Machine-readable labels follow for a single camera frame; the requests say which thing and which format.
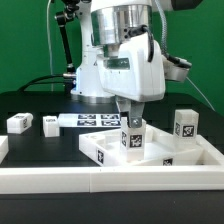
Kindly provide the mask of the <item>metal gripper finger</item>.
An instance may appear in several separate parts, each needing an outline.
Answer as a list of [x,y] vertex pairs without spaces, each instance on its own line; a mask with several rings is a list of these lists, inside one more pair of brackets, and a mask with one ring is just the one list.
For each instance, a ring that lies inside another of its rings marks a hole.
[[127,117],[130,112],[131,101],[129,99],[117,96],[116,105],[121,116]]
[[132,101],[128,112],[128,124],[130,128],[140,128],[142,126],[142,115],[144,103]]

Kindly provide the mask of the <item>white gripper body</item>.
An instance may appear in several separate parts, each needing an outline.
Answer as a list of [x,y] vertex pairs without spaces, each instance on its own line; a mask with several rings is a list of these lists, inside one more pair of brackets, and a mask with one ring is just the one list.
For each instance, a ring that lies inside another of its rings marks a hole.
[[165,93],[163,59],[159,44],[149,56],[149,37],[142,34],[120,45],[117,58],[97,55],[97,67],[104,91],[138,102],[160,100]]

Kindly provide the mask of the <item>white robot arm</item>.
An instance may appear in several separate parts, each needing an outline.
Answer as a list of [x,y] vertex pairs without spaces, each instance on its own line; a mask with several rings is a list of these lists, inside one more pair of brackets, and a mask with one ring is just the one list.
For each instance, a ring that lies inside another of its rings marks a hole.
[[192,64],[167,52],[167,11],[203,0],[81,0],[82,62],[73,97],[115,100],[131,128],[142,126],[144,104],[161,100],[167,80],[182,82]]

